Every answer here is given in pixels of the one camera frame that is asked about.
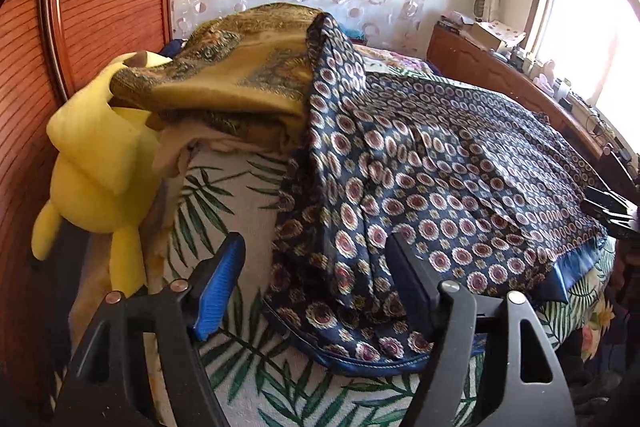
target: plush toy ear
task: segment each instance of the plush toy ear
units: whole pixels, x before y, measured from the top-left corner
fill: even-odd
[[[125,60],[127,60],[129,57],[133,57],[133,55],[135,55],[135,52],[133,52],[133,53],[123,53],[122,55],[118,55],[117,57],[112,58],[111,61],[109,62],[109,64],[107,64],[107,66],[111,66],[112,64],[121,64]]]
[[[137,54],[121,55],[121,60]],[[170,58],[146,53],[146,65]],[[47,134],[66,159],[116,196],[123,194],[136,165],[140,129],[110,106],[111,77],[126,66],[112,62],[86,87],[75,93],[49,120]]]
[[[123,60],[123,63],[127,68],[146,68],[146,52],[138,52]]]

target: leaf print bedsheet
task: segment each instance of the leaf print bedsheet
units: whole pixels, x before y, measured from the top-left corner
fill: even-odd
[[[164,277],[188,277],[200,259],[222,244],[227,231],[246,241],[246,263],[220,331],[200,348],[212,389],[232,427],[397,426],[418,385],[418,375],[348,378],[310,361],[260,313],[270,285],[271,240],[282,158],[249,153],[194,152],[175,211]],[[554,347],[581,327],[606,284],[613,248],[570,290],[569,303],[548,304],[538,316]],[[456,426],[469,420],[482,369],[480,354],[469,363]],[[156,406],[174,426],[161,369],[152,372]]]

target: navy patterned cloth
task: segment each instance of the navy patterned cloth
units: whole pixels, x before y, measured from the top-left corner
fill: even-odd
[[[282,183],[265,297],[306,354],[360,376],[425,364],[383,254],[392,232],[490,296],[535,296],[562,257],[597,251],[604,229],[578,204],[602,182],[542,117],[437,76],[365,74],[327,14],[307,45],[308,140]]]

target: wooden cabinet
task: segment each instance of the wooden cabinet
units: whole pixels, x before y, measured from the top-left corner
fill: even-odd
[[[559,131],[591,164],[602,155],[602,148],[589,133],[555,100],[533,85],[525,75],[479,49],[471,42],[440,26],[433,29],[427,58],[442,76],[501,92],[533,112],[549,117]]]

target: yellow plush toy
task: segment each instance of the yellow plush toy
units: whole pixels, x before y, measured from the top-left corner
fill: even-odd
[[[109,106],[109,84],[127,65],[152,67],[169,61],[148,52],[114,58],[47,125],[47,135],[60,153],[51,175],[50,199],[33,225],[31,250],[36,258],[46,258],[62,217],[89,232],[112,233],[111,286],[126,296],[146,283],[138,227],[160,183],[151,172],[158,139],[145,126],[148,111]]]

